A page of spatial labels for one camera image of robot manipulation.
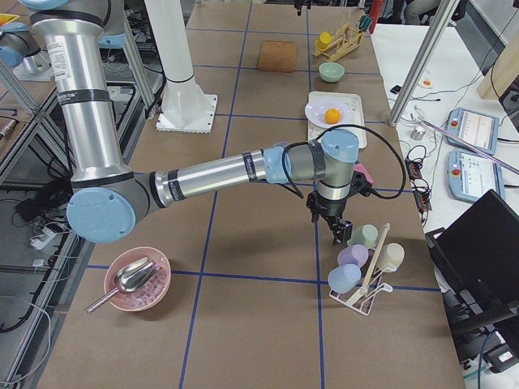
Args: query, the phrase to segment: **white desk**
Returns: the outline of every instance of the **white desk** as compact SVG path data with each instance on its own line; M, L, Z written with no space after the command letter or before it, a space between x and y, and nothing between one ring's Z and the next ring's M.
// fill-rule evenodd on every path
M388 99L396 98L396 95L393 95L389 90L394 85L403 84L426 33L427 28L421 26L377 24L373 35L373 45L380 72L384 78L384 87ZM413 96L420 97L428 92L456 90L470 83L477 75L480 75L479 68L465 47L463 40L455 28L449 27L445 30L423 75L423 77L432 80L433 88L424 89L416 87ZM447 120L448 114L456 106L503 118L505 112L497 100L483 100L478 96L476 88L482 79L483 77L468 87L465 97L459 103L457 102L463 96L466 88L462 88L459 92L438 93L427 97L429 99L439 98L441 101L412 100L407 106L404 118L410 118L410 113L414 113L415 105L426 113L429 122L435 123L437 126L441 126ZM397 130L400 139L406 141L411 147L422 144L428 151L432 150L435 146L432 138L433 130L427 129L427 133L421 141L414 141L410 138L413 128L414 126L404 125L402 122L399 123ZM506 139L519 139L515 127L508 118L504 119L503 125L500 127L499 136ZM436 134L436 138L440 145L440 134ZM408 148L405 144L402 144L401 148L405 156ZM433 185L434 182L431 198L432 211L429 212L428 221L424 227L425 232L439 227L447 228L471 205L470 203L454 199L448 188L447 159L448 154L453 149L454 147L444 140L440 150L438 148L434 150L431 157L426 158L424 161L422 175L430 185ZM519 167L518 152L519 145L498 143L495 156L514 167ZM417 150L416 154L411 156L421 156L421 151ZM519 184L519 177L508 170L503 170L503 176L506 184ZM507 204L515 212L519 213L519 190L507 189L505 190L505 196ZM475 375L472 378L466 379L465 384L468 389L476 388L477 381ZM482 386L486 389L513 389L519 387L519 365L515 365L502 374L482 374Z

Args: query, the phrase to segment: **pink bowl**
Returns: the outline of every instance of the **pink bowl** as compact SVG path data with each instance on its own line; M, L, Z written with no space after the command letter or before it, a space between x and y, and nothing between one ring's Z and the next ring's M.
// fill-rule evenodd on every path
M105 275L105 293L115 288L114 277L120 269L144 257L150 258L157 265L157 272L142 289L128 294L118 293L112 297L110 304L118 310L128 312L147 310L156 305L168 292L171 283L169 260L163 253L153 247L136 247L122 253L112 262Z

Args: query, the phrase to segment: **orange fruit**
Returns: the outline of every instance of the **orange fruit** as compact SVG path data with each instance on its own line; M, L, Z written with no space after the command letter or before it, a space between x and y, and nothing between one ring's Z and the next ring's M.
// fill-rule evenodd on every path
M328 124L336 124L341 120L341 113L338 109L330 108L324 113L324 121Z

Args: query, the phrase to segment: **device screen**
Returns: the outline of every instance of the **device screen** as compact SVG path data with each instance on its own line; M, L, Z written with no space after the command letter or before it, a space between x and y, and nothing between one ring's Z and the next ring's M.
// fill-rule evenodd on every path
M461 153L462 192L480 198L488 190L495 188L494 163L487 158Z
M494 119L465 111L461 118L460 138L480 148L489 148Z

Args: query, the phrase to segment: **small green bowl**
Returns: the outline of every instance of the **small green bowl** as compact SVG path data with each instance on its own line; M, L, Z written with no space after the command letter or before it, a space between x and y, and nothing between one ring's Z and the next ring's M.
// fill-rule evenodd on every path
M344 67L335 62L325 62L319 66L319 76L327 83L336 83L344 73Z

